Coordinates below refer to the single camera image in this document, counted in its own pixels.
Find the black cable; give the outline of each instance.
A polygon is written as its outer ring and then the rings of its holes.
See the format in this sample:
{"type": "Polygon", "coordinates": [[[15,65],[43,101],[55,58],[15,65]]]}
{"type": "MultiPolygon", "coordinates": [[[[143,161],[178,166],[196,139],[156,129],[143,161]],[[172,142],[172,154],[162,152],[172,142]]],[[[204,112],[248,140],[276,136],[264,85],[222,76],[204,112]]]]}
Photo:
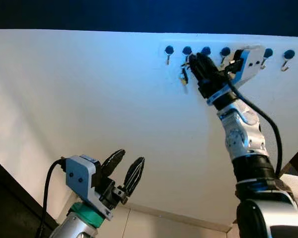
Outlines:
{"type": "Polygon", "coordinates": [[[249,101],[248,99],[246,99],[239,91],[238,89],[236,89],[234,87],[234,85],[232,84],[229,75],[228,75],[228,69],[229,68],[225,68],[224,70],[224,74],[227,78],[227,84],[230,87],[230,89],[232,90],[233,93],[235,93],[235,95],[242,100],[244,103],[246,103],[249,107],[251,107],[254,111],[256,111],[259,115],[261,115],[272,127],[274,134],[275,134],[275,138],[276,138],[276,143],[277,143],[277,165],[276,165],[276,171],[275,171],[275,175],[276,178],[279,178],[279,174],[280,171],[282,169],[282,162],[283,162],[283,147],[282,147],[282,139],[280,137],[279,134],[279,130],[277,125],[274,123],[274,121],[267,115],[265,114],[262,110],[260,110],[255,104],[253,104],[251,101],[249,101]]]}
{"type": "Polygon", "coordinates": [[[35,238],[40,238],[43,234],[43,228],[44,228],[44,223],[45,223],[45,217],[46,217],[46,208],[47,208],[47,202],[48,202],[48,192],[49,192],[49,183],[52,175],[52,171],[56,165],[63,165],[63,162],[65,161],[64,158],[56,160],[49,168],[49,171],[46,175],[46,180],[45,180],[45,186],[44,186],[44,196],[43,196],[43,209],[42,209],[42,217],[41,217],[41,223],[36,231],[35,238]]]}

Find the dark blue wall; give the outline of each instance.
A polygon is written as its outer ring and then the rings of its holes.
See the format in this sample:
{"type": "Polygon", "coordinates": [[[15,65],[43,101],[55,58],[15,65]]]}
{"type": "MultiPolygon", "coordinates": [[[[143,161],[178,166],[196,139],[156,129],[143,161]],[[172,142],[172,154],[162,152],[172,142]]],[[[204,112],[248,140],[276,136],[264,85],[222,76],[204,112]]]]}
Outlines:
{"type": "Polygon", "coordinates": [[[298,36],[298,0],[0,0],[0,28],[298,36]]]}

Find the wall hook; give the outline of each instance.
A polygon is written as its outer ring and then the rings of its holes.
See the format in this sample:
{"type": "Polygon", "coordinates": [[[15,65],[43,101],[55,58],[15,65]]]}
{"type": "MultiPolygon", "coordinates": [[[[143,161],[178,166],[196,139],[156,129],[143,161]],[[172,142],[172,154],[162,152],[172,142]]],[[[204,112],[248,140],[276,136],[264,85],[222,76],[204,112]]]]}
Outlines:
{"type": "Polygon", "coordinates": [[[289,66],[286,66],[287,62],[291,60],[295,56],[295,52],[293,50],[287,50],[284,52],[284,60],[285,62],[282,65],[281,71],[285,72],[287,69],[289,69],[289,66]]]}
{"type": "Polygon", "coordinates": [[[220,52],[220,55],[221,55],[221,57],[222,57],[222,61],[221,61],[221,67],[223,67],[224,66],[224,59],[225,59],[225,57],[226,56],[228,56],[230,54],[230,48],[229,47],[224,47],[222,50],[221,50],[221,52],[220,52]]]}
{"type": "Polygon", "coordinates": [[[261,65],[260,65],[260,68],[261,68],[261,69],[264,69],[264,68],[266,67],[266,66],[264,65],[265,61],[266,61],[270,56],[272,56],[272,55],[273,55],[273,50],[272,50],[271,48],[267,48],[267,49],[265,50],[265,53],[264,53],[264,59],[263,59],[261,65]]]}
{"type": "Polygon", "coordinates": [[[167,46],[165,48],[164,52],[167,54],[167,62],[166,63],[167,63],[167,65],[169,65],[169,63],[170,63],[170,55],[173,54],[174,49],[173,49],[172,46],[167,46]]]}
{"type": "Polygon", "coordinates": [[[182,53],[185,55],[185,62],[188,62],[190,54],[192,54],[192,49],[189,46],[183,48],[182,53]]]}
{"type": "Polygon", "coordinates": [[[203,47],[201,54],[209,56],[211,54],[211,49],[208,46],[203,47]]]}

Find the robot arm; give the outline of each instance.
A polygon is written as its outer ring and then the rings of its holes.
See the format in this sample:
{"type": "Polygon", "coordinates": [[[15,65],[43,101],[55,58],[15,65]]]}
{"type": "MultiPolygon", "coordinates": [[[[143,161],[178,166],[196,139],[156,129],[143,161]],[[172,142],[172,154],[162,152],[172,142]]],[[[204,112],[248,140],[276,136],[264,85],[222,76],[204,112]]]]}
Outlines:
{"type": "Polygon", "coordinates": [[[298,238],[298,206],[290,189],[285,191],[275,176],[258,115],[232,93],[227,82],[230,79],[231,84],[240,86],[255,76],[263,51],[262,47],[238,50],[222,71],[201,53],[190,55],[189,66],[200,93],[217,108],[225,129],[225,145],[237,179],[236,196],[241,202],[237,208],[240,237],[298,238]]]}
{"type": "Polygon", "coordinates": [[[125,204],[139,183],[145,165],[139,157],[127,171],[124,186],[115,186],[109,176],[120,163],[125,150],[112,154],[102,165],[86,155],[63,158],[62,168],[66,172],[66,185],[83,202],[73,204],[67,218],[58,226],[50,238],[95,237],[104,219],[113,218],[112,210],[119,202],[125,204]]]}

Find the silver cylinder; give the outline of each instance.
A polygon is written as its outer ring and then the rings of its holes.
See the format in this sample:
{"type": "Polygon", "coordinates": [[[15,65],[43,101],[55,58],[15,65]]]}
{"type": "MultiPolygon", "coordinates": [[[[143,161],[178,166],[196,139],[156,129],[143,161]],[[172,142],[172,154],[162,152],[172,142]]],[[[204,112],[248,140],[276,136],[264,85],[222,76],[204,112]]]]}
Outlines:
{"type": "Polygon", "coordinates": [[[96,228],[86,224],[77,213],[71,212],[50,238],[93,238],[97,233],[96,228]]]}

